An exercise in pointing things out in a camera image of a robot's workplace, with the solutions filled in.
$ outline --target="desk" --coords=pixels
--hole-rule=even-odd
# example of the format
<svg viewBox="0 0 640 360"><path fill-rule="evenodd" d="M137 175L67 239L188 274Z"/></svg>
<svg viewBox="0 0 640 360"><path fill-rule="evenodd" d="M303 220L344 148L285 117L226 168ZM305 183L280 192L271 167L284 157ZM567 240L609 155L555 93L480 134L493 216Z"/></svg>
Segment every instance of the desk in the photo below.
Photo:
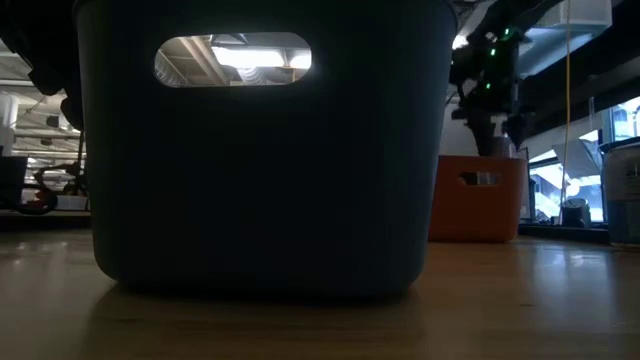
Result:
<svg viewBox="0 0 640 360"><path fill-rule="evenodd" d="M0 236L2 359L640 358L640 254L605 246L429 244L405 296L285 304L131 294L87 231Z"/></svg>

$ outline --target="orange crate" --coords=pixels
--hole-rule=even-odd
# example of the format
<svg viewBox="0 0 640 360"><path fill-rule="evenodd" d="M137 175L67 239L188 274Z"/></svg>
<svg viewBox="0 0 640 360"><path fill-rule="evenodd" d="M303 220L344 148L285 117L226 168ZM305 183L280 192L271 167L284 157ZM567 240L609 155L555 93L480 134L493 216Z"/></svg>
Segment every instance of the orange crate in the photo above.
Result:
<svg viewBox="0 0 640 360"><path fill-rule="evenodd" d="M527 163L522 159L440 156L429 240L506 242L518 234ZM490 173L469 185L465 173Z"/></svg>

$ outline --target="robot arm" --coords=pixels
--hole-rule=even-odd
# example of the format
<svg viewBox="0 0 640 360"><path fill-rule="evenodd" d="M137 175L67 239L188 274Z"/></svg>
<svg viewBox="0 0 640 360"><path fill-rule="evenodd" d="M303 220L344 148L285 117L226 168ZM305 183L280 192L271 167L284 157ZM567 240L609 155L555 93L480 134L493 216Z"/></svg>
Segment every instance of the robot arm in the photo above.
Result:
<svg viewBox="0 0 640 360"><path fill-rule="evenodd" d="M523 113L531 112L518 101L517 63L520 43L552 7L563 0L497 0L478 27L467 36L468 45L453 52L449 82L460 96L454 119L466 119L481 156L492 155L492 115L508 114L504 131L519 147L524 140ZM476 86L464 93L467 80Z"/></svg>

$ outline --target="yellow cable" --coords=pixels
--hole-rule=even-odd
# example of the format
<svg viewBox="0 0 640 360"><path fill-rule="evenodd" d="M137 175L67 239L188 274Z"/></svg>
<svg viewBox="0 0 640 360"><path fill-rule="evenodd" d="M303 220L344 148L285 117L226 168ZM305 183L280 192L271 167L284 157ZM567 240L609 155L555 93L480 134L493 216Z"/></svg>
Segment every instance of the yellow cable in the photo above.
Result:
<svg viewBox="0 0 640 360"><path fill-rule="evenodd" d="M564 159L562 161L562 190L560 192L559 224L562 221L562 205L567 197L567 183L564 179L567 172L569 154L569 128L571 126L571 0L567 0L567 128L564 134Z"/></svg>

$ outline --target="storage bin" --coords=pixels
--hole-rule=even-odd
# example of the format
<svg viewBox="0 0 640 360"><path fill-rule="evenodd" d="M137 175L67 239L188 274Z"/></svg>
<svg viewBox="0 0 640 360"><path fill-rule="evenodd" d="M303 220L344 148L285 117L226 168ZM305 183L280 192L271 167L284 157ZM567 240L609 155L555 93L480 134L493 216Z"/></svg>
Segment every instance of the storage bin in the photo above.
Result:
<svg viewBox="0 0 640 360"><path fill-rule="evenodd" d="M480 184L470 179L479 177ZM522 159L440 156L432 241L506 242L518 235L527 163ZM490 179L482 184L482 179Z"/></svg>
<svg viewBox="0 0 640 360"><path fill-rule="evenodd" d="M89 0L75 11L107 275L314 296L398 292L418 277L457 31L447 1ZM310 45L299 81L172 88L154 75L173 37L267 31Z"/></svg>

